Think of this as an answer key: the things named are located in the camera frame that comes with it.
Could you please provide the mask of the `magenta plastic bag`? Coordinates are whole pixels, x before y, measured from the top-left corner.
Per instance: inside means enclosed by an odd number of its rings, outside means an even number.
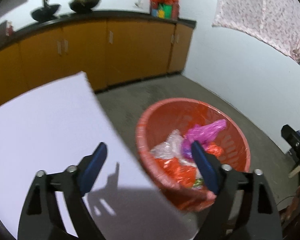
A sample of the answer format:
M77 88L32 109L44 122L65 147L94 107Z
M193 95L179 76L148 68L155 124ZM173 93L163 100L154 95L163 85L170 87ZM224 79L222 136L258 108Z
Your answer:
M184 135L183 142L181 143L181 153L183 157L188 160L193 160L191 144L198 141L205 150L210 142L215 142L218 133L225 130L226 127L226 120L220 119L209 125L195 125L194 128L189 129Z

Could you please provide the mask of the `white tablecloth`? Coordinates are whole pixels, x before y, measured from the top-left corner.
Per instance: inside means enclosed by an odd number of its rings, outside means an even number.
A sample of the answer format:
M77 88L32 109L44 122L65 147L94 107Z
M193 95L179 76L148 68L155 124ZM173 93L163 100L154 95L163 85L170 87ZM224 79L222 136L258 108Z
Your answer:
M108 156L84 203L106 239L193 239L196 221L175 209L145 175L84 73L0 107L0 220L9 233L18 234L36 172L62 172L100 142Z

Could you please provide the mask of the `red bottle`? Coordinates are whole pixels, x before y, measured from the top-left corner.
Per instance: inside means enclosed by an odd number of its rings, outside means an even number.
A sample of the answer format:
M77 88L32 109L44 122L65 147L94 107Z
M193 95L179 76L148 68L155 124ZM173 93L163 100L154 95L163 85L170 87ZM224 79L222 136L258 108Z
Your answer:
M6 36L10 37L14 33L13 25L11 21L6 22Z

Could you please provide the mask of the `bubble wrap sheet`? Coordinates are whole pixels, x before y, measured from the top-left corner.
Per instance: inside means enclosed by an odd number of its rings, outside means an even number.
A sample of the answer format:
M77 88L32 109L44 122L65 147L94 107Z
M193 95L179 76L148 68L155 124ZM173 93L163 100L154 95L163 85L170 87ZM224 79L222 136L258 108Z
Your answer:
M154 148L151 149L150 153L154 158L160 159L180 159L181 154L181 143L183 142L183 137L178 129L173 130L166 140Z

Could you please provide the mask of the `black wok with lid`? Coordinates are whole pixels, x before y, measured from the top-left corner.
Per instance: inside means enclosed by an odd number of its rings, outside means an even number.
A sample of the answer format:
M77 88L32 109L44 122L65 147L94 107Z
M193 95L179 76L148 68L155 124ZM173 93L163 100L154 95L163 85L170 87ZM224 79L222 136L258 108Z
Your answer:
M69 2L69 7L77 14L86 14L93 11L101 0L72 0Z

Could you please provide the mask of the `white plastic bag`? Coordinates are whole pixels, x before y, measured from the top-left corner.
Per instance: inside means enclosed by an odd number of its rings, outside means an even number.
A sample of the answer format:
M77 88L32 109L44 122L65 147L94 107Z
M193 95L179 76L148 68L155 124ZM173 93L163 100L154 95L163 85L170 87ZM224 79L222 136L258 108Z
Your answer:
M193 161L189 161L187 159L184 159L184 158L179 158L179 163L182 165L182 166L187 166L187 167L192 167L195 169L196 171L196 179L202 179L202 175L197 167L197 165L193 162Z

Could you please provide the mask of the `pink floral curtain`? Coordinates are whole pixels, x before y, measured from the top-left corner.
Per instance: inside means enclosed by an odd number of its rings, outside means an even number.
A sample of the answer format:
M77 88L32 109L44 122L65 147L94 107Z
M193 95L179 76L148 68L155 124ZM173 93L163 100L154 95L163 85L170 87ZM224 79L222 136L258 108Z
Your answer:
M212 25L246 33L300 63L298 0L218 0Z

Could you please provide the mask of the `red plastic trash basket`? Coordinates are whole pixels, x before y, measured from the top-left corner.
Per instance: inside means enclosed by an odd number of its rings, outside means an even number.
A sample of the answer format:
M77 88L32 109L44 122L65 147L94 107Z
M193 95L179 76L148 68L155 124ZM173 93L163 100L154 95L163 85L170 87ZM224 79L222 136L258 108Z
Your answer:
M158 101L136 126L140 163L164 196L179 210L202 211L213 204L193 161L191 143L223 164L248 172L250 149L239 126L208 103L187 98Z

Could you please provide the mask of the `green plastic bag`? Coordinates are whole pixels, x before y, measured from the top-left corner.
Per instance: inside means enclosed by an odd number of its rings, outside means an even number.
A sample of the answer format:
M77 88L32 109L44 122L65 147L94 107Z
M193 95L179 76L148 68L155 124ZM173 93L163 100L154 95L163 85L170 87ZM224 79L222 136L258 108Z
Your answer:
M194 184L193 184L193 188L194 189L202 189L204 187L204 180L203 178L198 178L194 181Z

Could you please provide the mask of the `lower wooden cabinets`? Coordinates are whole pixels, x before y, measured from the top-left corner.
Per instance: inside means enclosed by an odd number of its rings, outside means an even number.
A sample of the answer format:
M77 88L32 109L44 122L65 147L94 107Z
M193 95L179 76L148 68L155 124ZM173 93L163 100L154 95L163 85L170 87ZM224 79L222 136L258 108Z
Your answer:
M79 72L93 90L181 72L192 34L182 23L102 20L26 36L0 51L0 105Z

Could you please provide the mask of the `red plastic bag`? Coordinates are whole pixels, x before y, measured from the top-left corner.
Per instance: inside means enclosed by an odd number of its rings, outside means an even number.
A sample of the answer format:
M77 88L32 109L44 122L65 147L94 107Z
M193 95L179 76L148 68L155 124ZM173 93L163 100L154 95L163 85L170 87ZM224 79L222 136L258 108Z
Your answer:
M219 158L224 153L224 150L221 148L221 146L218 146L214 142L210 142L205 150L208 154L212 154L216 158Z

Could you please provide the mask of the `black wok left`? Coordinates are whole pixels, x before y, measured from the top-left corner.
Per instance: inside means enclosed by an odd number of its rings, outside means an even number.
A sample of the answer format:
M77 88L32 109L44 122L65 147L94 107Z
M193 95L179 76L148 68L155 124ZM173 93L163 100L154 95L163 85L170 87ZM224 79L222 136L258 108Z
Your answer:
M60 9L60 4L50 4L49 0L42 0L43 5L31 11L31 17L37 22L46 22L56 19L56 13Z

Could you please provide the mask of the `colourful boxes on counter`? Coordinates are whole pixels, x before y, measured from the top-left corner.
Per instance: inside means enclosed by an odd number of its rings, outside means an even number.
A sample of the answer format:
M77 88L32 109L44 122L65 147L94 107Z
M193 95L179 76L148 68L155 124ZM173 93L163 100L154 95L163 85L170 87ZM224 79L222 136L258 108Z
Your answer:
M177 20L179 18L179 4L151 2L150 14L153 17L164 18L168 20Z

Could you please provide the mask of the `orange plastic bag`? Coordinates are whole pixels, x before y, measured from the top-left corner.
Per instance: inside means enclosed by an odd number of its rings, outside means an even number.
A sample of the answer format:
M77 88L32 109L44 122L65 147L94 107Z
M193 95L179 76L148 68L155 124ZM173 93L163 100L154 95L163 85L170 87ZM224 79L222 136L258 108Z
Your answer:
M177 158L155 159L163 171L184 187L192 187L196 180L196 171L192 167L182 166Z

